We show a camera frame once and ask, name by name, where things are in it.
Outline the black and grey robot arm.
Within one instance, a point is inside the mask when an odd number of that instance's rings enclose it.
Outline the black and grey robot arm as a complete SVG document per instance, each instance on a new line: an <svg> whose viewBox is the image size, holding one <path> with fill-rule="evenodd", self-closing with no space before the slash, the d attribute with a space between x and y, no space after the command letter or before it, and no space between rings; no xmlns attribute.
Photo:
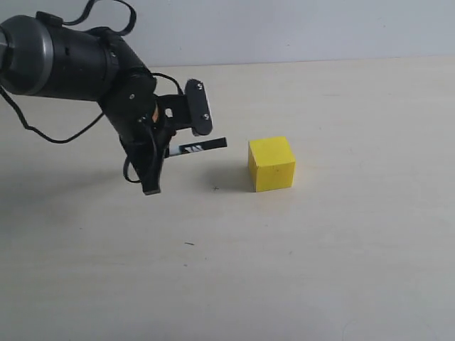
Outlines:
<svg viewBox="0 0 455 341"><path fill-rule="evenodd" d="M147 195L160 192L161 170L175 131L155 93L151 72L124 40L127 26L75 29L50 13L17 15L1 24L1 96L13 95L95 102L119 136Z"/></svg>

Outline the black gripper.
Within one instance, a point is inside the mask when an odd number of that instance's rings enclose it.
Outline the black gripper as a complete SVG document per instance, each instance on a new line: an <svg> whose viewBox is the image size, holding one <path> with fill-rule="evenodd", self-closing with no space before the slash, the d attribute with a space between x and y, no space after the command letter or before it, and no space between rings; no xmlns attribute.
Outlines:
<svg viewBox="0 0 455 341"><path fill-rule="evenodd" d="M161 171L171 139L188 127L184 94L118 94L117 133L145 195L161 192Z"/></svg>

